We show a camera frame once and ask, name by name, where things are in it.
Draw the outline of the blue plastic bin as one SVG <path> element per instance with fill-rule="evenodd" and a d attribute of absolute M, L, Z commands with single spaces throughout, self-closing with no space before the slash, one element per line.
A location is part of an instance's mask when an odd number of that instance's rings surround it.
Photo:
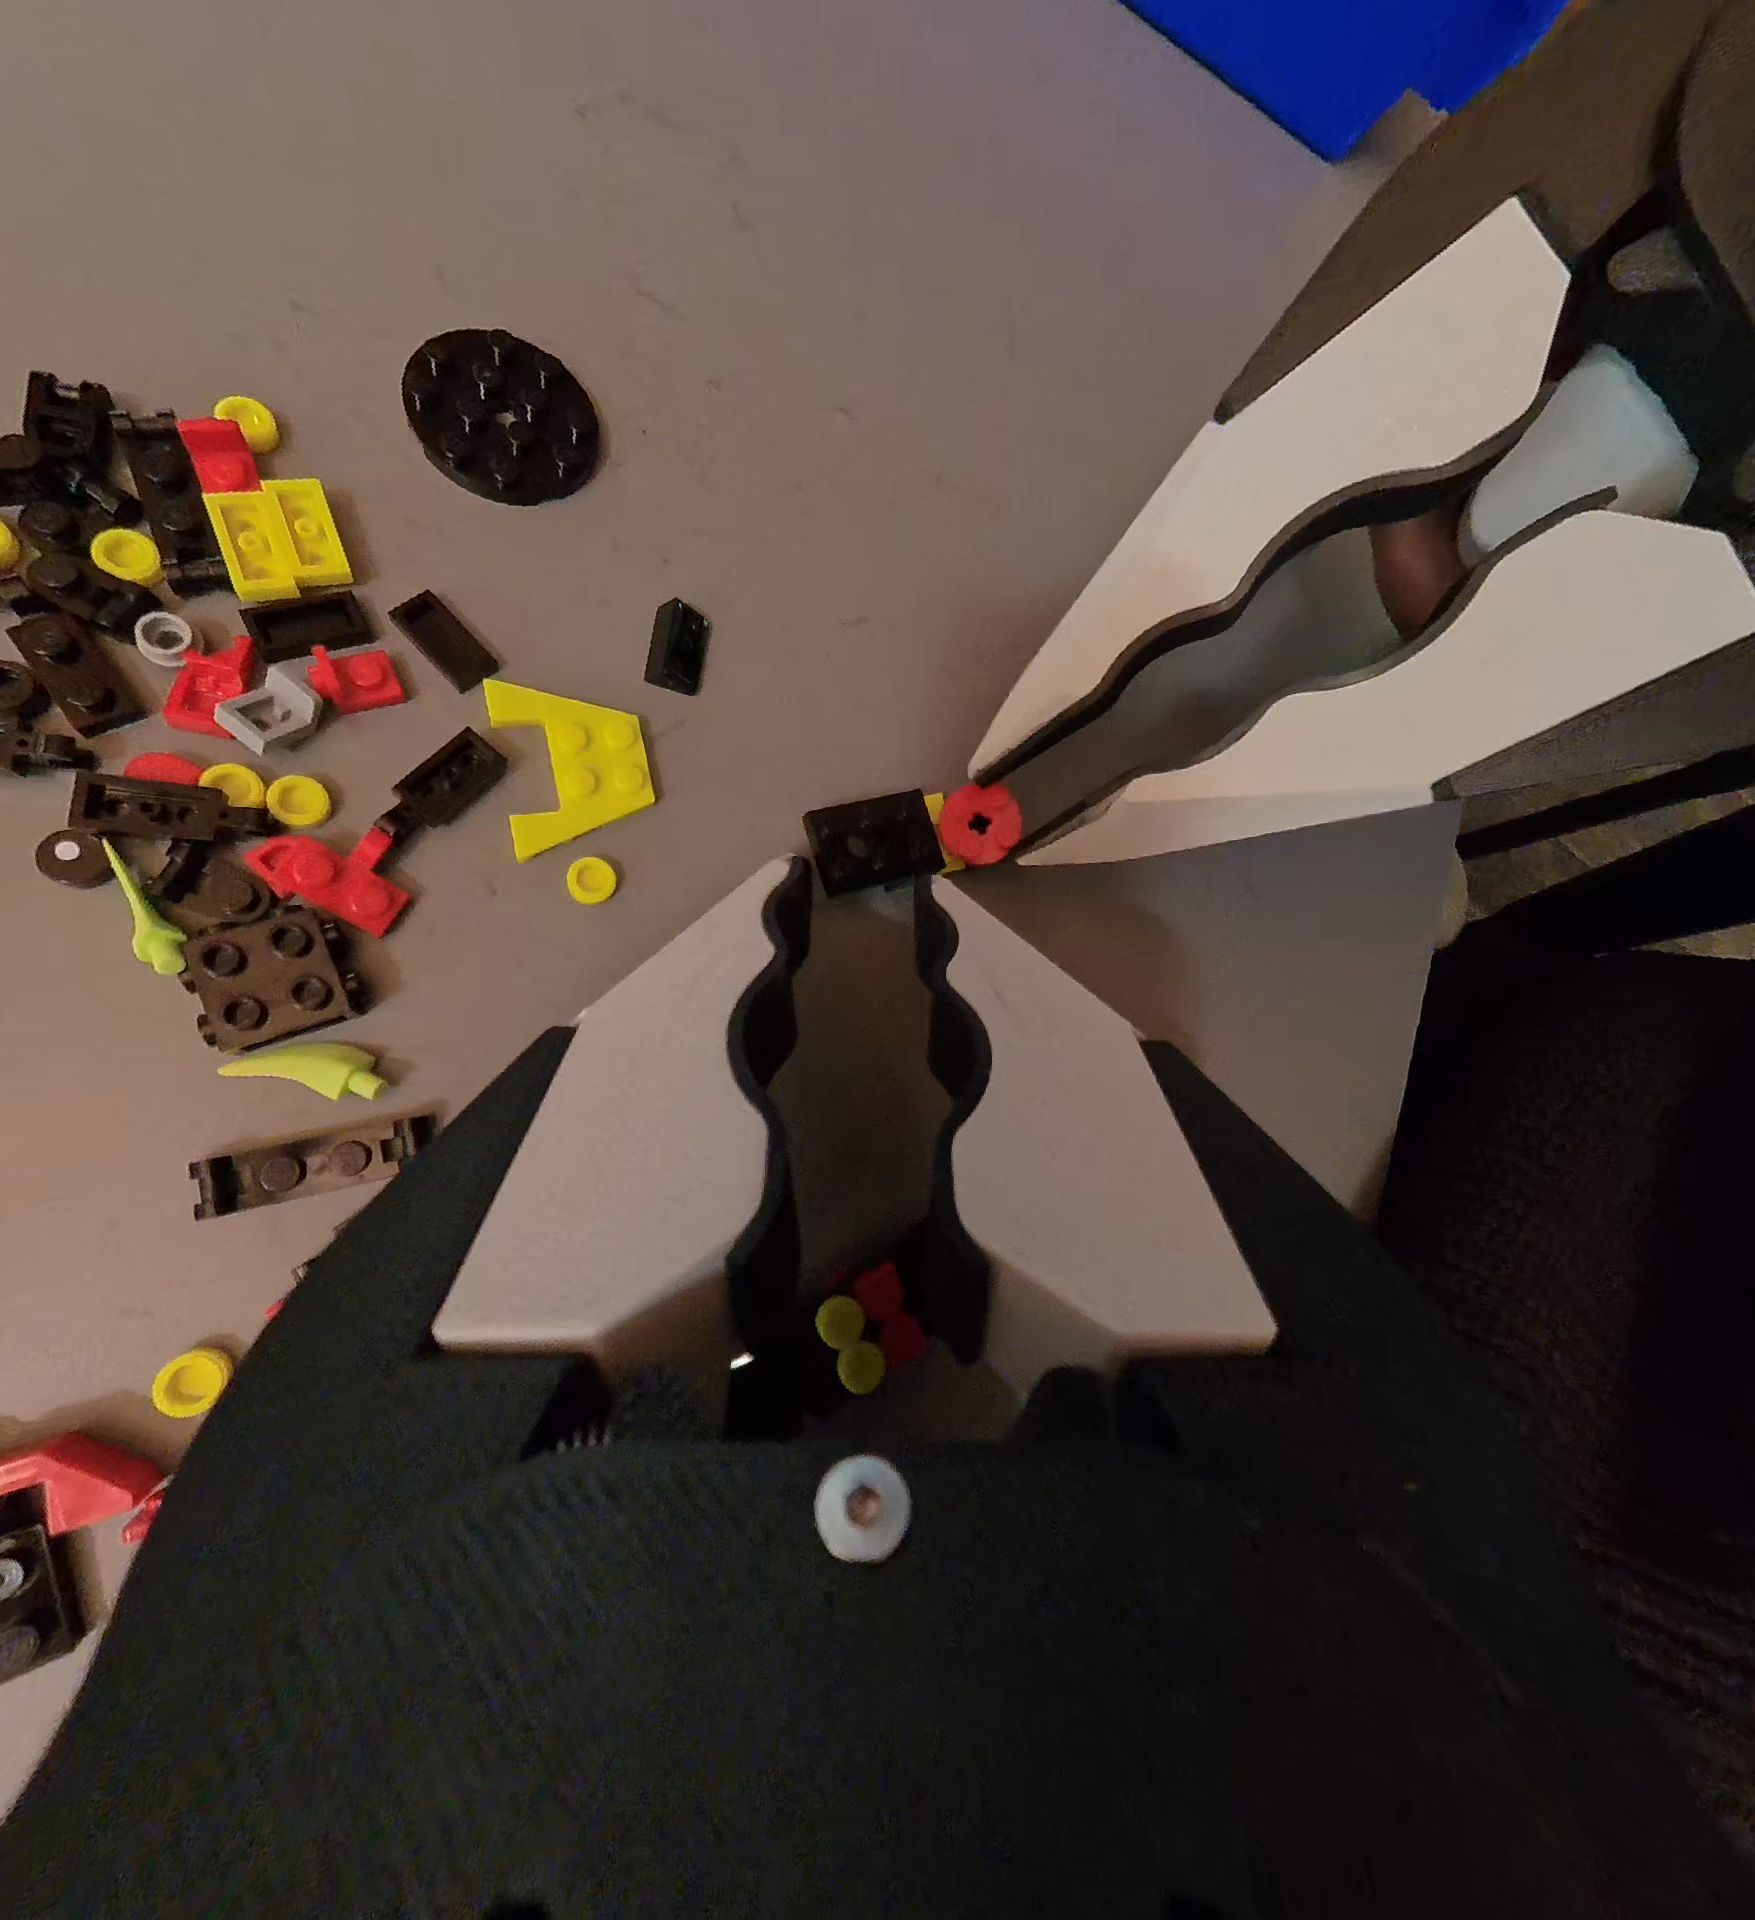
<path fill-rule="evenodd" d="M 1129 2 L 1129 12 L 1326 162 L 1403 97 L 1462 109 L 1561 2 Z"/>

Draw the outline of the red round lego piece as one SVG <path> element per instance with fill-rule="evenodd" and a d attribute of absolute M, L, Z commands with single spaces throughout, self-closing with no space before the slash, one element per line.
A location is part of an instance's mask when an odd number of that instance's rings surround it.
<path fill-rule="evenodd" d="M 938 794 L 936 833 L 947 872 L 997 866 L 1021 842 L 1023 812 L 1009 785 L 971 780 Z"/>

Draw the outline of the black round lego plate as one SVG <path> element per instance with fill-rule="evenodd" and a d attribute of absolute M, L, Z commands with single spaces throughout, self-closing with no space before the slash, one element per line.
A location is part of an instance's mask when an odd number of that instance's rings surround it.
<path fill-rule="evenodd" d="M 600 418 L 550 350 L 504 328 L 454 328 L 409 350 L 409 432 L 463 493 L 540 506 L 584 489 L 600 462 Z"/>

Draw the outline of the person's right hand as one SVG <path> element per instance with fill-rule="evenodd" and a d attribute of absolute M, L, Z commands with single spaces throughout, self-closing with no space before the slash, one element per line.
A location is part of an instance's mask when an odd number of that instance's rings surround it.
<path fill-rule="evenodd" d="M 1375 595 L 1403 642 L 1415 639 L 1441 613 L 1469 575 L 1462 514 L 1462 505 L 1452 501 L 1369 528 Z"/>

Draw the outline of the pile of lego pieces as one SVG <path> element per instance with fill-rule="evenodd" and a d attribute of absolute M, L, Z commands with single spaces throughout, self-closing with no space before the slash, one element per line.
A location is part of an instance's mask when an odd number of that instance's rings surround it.
<path fill-rule="evenodd" d="M 505 762 L 457 733 L 391 780 L 348 852 L 317 831 L 331 791 L 308 769 L 260 765 L 409 695 L 365 623 L 324 487 L 258 468 L 280 437 L 255 398 L 138 411 L 102 382 L 28 371 L 0 433 L 0 788 L 41 788 L 25 808 L 45 828 L 34 870 L 120 893 L 135 965 L 179 983 L 220 1071 L 376 1100 L 375 1057 L 331 1043 L 375 998 L 359 948 L 409 912 L 391 861 L 467 812 Z M 236 596 L 222 646 L 183 606 L 206 595 Z M 152 716 L 238 761 L 105 765 L 97 746 Z M 61 944 L 0 924 L 0 1098 L 17 1113 L 100 1011 L 64 972 Z M 120 1518 L 129 1542 L 166 1484 L 88 1432 L 0 1452 L 0 1685 L 83 1637 L 64 1537 Z"/>

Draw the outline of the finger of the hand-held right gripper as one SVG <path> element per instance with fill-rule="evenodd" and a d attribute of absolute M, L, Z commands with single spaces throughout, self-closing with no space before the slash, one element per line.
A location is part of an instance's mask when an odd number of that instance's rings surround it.
<path fill-rule="evenodd" d="M 1346 505 L 1466 468 L 1539 402 L 1569 268 L 1507 197 L 1229 419 L 1210 419 L 1013 684 L 979 776 L 1112 684 L 1164 622 L 1223 610 Z"/>
<path fill-rule="evenodd" d="M 1755 636 L 1726 535 L 1573 506 L 1387 660 L 1282 691 L 1194 762 L 1031 828 L 1032 866 L 1127 861 L 1418 810 L 1440 785 Z"/>

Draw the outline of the yellow wedge lego plate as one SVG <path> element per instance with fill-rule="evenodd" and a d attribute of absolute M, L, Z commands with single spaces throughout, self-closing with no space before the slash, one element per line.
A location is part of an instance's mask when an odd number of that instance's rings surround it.
<path fill-rule="evenodd" d="M 584 833 L 605 828 L 655 803 L 649 753 L 637 714 L 498 678 L 488 678 L 480 689 L 488 723 L 540 733 L 550 761 L 553 807 L 507 819 L 518 864 L 564 848 Z"/>

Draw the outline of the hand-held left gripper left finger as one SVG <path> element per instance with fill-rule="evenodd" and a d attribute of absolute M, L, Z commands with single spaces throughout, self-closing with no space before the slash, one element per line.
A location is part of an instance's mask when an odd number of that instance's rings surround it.
<path fill-rule="evenodd" d="M 434 1321 L 448 1351 L 737 1358 L 730 1260 L 772 1195 L 748 997 L 786 989 L 813 872 L 764 864 L 576 1018 Z"/>

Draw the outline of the long striped lego assembly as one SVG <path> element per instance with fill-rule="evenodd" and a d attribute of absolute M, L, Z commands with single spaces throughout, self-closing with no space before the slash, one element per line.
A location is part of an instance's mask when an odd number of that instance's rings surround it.
<path fill-rule="evenodd" d="M 846 1398 L 876 1393 L 931 1350 L 924 1310 L 896 1259 L 841 1275 L 813 1308 L 813 1334 L 825 1356 L 825 1383 Z"/>

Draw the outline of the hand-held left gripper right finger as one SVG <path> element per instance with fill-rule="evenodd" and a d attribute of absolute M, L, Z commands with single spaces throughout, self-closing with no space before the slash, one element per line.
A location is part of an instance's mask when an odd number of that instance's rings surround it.
<path fill-rule="evenodd" d="M 1144 1358 L 1248 1356 L 1276 1327 L 1129 1021 L 947 880 L 919 896 L 938 1015 L 976 1047 L 951 1092 L 957 1252 L 982 1260 L 1000 1378 Z"/>

